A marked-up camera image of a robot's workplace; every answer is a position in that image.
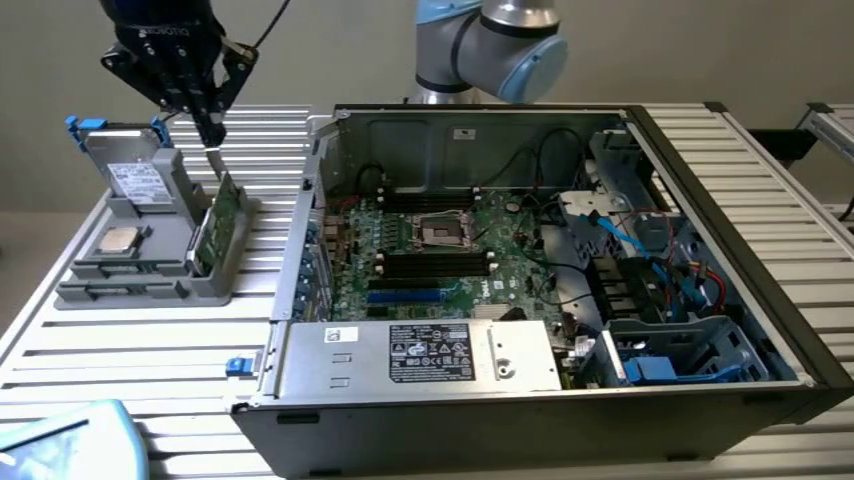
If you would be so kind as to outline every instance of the white wall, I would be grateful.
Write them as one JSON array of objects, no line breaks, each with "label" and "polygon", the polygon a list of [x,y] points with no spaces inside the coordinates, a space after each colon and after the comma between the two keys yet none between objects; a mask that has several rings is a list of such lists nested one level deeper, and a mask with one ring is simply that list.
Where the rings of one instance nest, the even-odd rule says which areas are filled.
[{"label": "white wall", "polygon": [[[557,2],[573,52],[547,100],[721,100],[747,125],[777,127],[794,124],[808,101],[854,102],[852,0]],[[140,120],[155,108],[98,63],[114,38],[96,0],[3,4],[0,210],[86,210],[103,187],[63,119]],[[254,41],[278,4],[215,0],[230,37]],[[398,100],[411,85],[414,5],[294,0],[240,101]],[[813,165],[805,181],[841,201],[853,169]]]}]

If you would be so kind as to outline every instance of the metal slotted table surface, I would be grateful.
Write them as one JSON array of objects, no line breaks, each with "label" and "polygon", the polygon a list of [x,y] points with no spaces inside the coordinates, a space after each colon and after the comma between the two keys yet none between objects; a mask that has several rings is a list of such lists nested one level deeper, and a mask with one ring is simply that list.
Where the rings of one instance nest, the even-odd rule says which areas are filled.
[{"label": "metal slotted table surface", "polygon": [[836,148],[854,165],[854,104],[813,103],[798,128],[805,128]]},{"label": "metal slotted table surface", "polygon": [[[854,372],[852,238],[785,171],[703,105],[653,105],[650,114],[849,372]],[[223,395],[255,381],[224,381],[224,363],[263,347],[274,288],[304,162],[306,107],[240,107],[228,117],[226,163],[263,201],[235,299],[219,308],[66,311],[52,287],[103,216],[99,204],[0,341],[0,431],[119,398],[147,440],[154,478],[275,477],[224,413]],[[174,127],[194,179],[210,181],[188,122]],[[445,478],[854,477],[854,401],[804,426],[777,426],[713,462],[595,466]]]}]

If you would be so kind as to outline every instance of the robotic arm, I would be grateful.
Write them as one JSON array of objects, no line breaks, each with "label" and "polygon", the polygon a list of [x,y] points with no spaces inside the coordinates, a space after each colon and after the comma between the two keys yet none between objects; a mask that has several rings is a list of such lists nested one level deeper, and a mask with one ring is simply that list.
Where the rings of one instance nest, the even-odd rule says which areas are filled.
[{"label": "robotic arm", "polygon": [[[259,44],[228,40],[210,0],[100,2],[119,40],[102,64],[155,104],[192,116],[219,175],[223,116],[252,73]],[[530,103],[551,88],[567,57],[554,0],[419,0],[417,24],[413,103],[477,103],[475,87]]]},{"label": "robotic arm", "polygon": [[554,0],[421,0],[413,103],[533,103],[566,64]]},{"label": "robotic arm", "polygon": [[[118,42],[104,67],[155,104],[192,115],[202,143],[226,138],[223,116],[258,62],[252,46],[226,37],[210,0],[100,0]],[[222,56],[226,77],[218,84]]]}]

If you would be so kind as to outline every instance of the sticker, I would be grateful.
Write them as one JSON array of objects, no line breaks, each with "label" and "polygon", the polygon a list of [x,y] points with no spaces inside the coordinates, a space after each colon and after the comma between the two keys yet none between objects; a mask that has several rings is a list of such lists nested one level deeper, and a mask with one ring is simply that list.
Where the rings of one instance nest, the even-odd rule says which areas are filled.
[{"label": "sticker", "polygon": [[107,165],[119,188],[135,205],[172,203],[172,196],[151,163],[111,163]]},{"label": "sticker", "polygon": [[389,328],[389,378],[393,382],[475,380],[469,324],[395,324]]},{"label": "sticker", "polygon": [[455,128],[454,140],[474,140],[478,137],[478,130],[474,128]]},{"label": "sticker", "polygon": [[359,341],[359,327],[327,328],[323,343]]}]

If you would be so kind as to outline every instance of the white label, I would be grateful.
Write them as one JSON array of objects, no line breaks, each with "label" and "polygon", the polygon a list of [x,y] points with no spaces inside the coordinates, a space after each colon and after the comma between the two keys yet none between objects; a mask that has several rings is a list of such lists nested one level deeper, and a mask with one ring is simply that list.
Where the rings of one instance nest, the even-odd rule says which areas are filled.
[{"label": "white label", "polygon": [[172,203],[163,178],[151,163],[111,163],[107,165],[124,196],[135,205]]},{"label": "white label", "polygon": [[474,128],[455,128],[454,140],[474,140],[478,137],[478,131]]},{"label": "white label", "polygon": [[359,327],[327,328],[323,343],[343,343],[359,341]]}]

